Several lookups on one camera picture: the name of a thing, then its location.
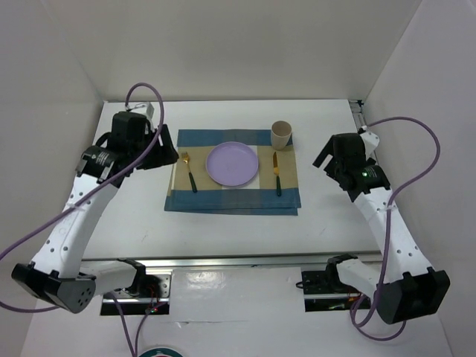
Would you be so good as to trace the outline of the gold knife dark handle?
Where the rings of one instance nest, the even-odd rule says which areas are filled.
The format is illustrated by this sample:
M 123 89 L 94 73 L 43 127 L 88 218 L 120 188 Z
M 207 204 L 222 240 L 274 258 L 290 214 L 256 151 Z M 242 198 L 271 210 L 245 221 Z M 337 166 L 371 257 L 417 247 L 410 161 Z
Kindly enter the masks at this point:
M 277 196 L 281 196 L 282 195 L 282 189 L 281 189 L 281 183 L 280 183 L 280 171 L 279 171 L 279 167 L 278 167 L 278 160 L 277 160 L 277 153 L 274 152 L 273 154 L 273 171 L 274 171 L 274 175 L 275 175 L 275 178 L 276 178 L 276 194 Z

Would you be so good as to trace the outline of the beige plastic cup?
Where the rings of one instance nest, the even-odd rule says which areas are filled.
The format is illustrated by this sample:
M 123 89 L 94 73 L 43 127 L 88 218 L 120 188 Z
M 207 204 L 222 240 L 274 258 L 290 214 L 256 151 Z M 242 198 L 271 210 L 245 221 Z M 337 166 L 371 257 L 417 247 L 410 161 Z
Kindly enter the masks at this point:
M 275 150 L 282 150 L 292 135 L 291 125 L 284 121 L 279 120 L 272 124 L 271 126 L 271 146 Z

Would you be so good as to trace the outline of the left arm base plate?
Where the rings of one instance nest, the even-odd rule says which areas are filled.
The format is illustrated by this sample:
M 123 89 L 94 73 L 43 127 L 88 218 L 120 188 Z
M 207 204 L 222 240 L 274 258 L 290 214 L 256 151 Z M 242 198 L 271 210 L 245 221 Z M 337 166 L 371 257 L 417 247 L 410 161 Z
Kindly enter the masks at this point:
M 134 274 L 131 272 L 112 272 L 101 274 L 97 281 L 97 291 L 101 298 L 101 316 L 119 316 L 119 311 L 110 292 L 120 304 L 125 316 L 142 316 L 152 308 L 152 315 L 168 315 L 170 311 L 170 292 L 172 270 L 165 268 L 146 269 L 146 282 L 138 292 L 130 292 Z

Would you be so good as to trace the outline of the lilac plastic plate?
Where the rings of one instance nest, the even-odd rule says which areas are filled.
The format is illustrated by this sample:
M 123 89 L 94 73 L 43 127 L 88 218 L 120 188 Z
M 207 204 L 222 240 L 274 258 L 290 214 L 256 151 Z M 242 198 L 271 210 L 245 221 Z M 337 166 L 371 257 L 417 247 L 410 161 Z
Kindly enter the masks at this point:
M 215 146 L 205 161 L 208 175 L 217 184 L 238 187 L 250 182 L 257 174 L 259 160 L 248 145 L 228 141 Z

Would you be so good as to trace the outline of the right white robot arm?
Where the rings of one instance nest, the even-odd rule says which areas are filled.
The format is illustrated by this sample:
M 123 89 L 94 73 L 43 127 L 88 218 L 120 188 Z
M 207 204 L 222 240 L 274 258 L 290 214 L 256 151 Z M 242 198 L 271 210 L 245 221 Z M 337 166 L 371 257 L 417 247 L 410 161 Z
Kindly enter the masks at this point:
M 370 157 L 379 138 L 370 133 L 333 135 L 314 161 L 336 181 L 359 209 L 382 253 L 384 273 L 357 256 L 327 261 L 324 282 L 339 292 L 353 287 L 370 299 L 386 324 L 433 315 L 450 286 L 447 273 L 434 269 L 414 241 L 383 169 Z

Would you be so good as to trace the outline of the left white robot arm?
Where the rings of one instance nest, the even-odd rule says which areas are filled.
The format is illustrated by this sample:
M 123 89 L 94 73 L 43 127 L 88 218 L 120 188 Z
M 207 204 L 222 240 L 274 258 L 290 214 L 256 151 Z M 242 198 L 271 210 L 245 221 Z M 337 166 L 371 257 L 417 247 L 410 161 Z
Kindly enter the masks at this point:
M 100 217 L 123 180 L 134 170 L 177 162 L 166 125 L 153 129 L 145 115 L 118 112 L 112 129 L 86 149 L 60 219 L 29 263 L 18 263 L 11 277 L 34 297 L 77 314 L 97 295 L 122 289 L 131 297 L 160 292 L 161 282 L 145 265 L 129 259 L 86 263 L 83 255 Z

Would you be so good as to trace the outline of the gold fork dark handle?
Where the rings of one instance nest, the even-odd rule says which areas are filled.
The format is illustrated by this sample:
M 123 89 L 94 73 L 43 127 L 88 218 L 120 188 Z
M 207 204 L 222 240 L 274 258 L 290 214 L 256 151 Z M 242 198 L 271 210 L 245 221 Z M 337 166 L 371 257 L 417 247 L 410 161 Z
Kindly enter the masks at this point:
M 193 173 L 192 173 L 191 168 L 190 168 L 190 156 L 189 156 L 189 154 L 187 152 L 183 152 L 181 154 L 181 159 L 185 163 L 185 166 L 187 168 L 191 189 L 194 193 L 197 193 L 198 189 L 197 189 L 197 186 L 196 186 L 195 179 L 193 177 Z

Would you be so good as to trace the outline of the blue and beige cloth placemat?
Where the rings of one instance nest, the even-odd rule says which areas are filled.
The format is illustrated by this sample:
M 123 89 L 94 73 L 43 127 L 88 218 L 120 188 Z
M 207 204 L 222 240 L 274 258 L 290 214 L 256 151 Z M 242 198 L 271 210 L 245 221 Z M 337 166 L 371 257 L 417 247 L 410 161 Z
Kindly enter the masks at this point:
M 207 173 L 210 151 L 225 142 L 240 142 L 250 147 L 259 160 L 258 172 L 241 187 L 224 187 Z M 298 171 L 292 140 L 277 152 L 282 194 L 276 194 L 276 178 L 269 129 L 180 129 L 178 152 L 190 156 L 197 191 L 194 193 L 186 164 L 179 159 L 168 187 L 165 211 L 232 215 L 296 216 L 301 208 Z

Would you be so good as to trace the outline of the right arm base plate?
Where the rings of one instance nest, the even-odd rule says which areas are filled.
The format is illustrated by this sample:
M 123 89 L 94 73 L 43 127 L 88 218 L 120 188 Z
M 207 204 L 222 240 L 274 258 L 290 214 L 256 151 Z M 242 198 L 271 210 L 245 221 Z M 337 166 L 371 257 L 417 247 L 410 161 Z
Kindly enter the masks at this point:
M 303 293 L 305 312 L 349 310 L 361 296 L 350 286 L 333 286 L 325 271 L 302 271 L 295 287 Z

